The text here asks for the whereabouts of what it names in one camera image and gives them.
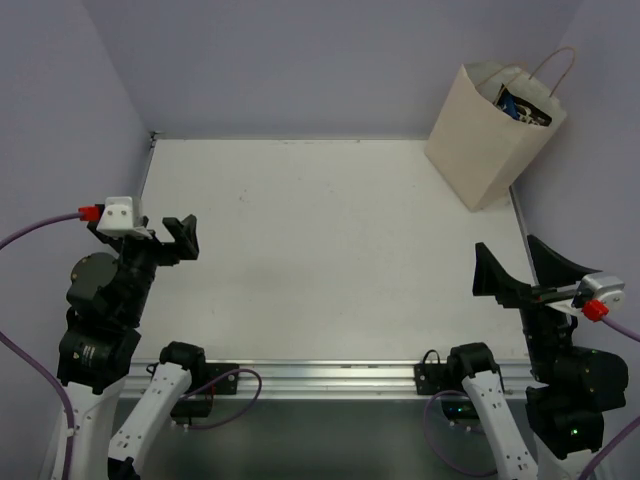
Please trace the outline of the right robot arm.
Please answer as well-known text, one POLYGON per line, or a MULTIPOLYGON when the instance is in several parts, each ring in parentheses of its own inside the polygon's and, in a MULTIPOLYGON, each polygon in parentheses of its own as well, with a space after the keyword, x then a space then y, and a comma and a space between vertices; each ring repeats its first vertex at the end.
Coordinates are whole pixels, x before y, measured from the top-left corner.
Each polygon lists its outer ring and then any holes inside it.
POLYGON ((445 379, 472 402, 500 479, 586 479, 604 455, 604 414, 625 406, 629 371, 618 355, 577 346, 580 319, 598 322, 624 298, 618 277, 572 262, 530 235, 537 284, 513 278, 482 242, 472 293, 519 312, 536 386, 525 410, 532 459, 504 397, 500 368, 484 343, 451 349, 445 379))

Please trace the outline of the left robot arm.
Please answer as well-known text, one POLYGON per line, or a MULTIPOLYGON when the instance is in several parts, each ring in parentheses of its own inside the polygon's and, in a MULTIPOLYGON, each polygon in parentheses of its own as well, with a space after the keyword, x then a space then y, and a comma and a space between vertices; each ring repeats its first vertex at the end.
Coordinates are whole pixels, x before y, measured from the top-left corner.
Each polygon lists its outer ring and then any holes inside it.
POLYGON ((67 330, 59 343, 57 378, 69 399, 63 412, 73 420, 61 436, 65 451, 54 468, 62 479, 140 478, 164 418, 184 393, 201 390, 208 379, 203 349, 171 342, 160 353, 141 406, 118 434, 112 432, 156 271, 196 260, 199 245, 193 215, 163 218, 170 242, 159 240, 150 229, 109 235, 99 229, 106 215, 96 208, 87 228, 115 252, 79 260, 66 294, 67 330))

